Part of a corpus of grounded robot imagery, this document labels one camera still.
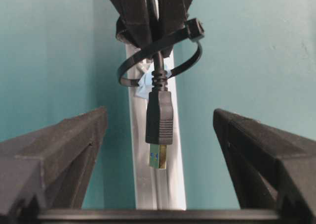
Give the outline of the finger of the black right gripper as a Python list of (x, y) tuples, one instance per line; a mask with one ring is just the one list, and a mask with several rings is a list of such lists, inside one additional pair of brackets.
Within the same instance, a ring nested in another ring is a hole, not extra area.
[(146, 0), (110, 0), (119, 13), (116, 38), (125, 44), (145, 47), (151, 43)]
[(158, 32), (161, 38), (180, 30), (193, 0), (158, 0)]

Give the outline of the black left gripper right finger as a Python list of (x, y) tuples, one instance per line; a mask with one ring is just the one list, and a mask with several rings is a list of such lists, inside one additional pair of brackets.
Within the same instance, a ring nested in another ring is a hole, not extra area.
[(316, 221), (316, 142), (223, 109), (213, 128), (242, 209)]

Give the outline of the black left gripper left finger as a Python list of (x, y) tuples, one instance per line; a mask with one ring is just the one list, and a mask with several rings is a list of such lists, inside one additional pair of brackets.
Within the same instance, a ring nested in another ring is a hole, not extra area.
[(100, 107), (0, 144), (0, 221), (82, 206), (107, 129)]

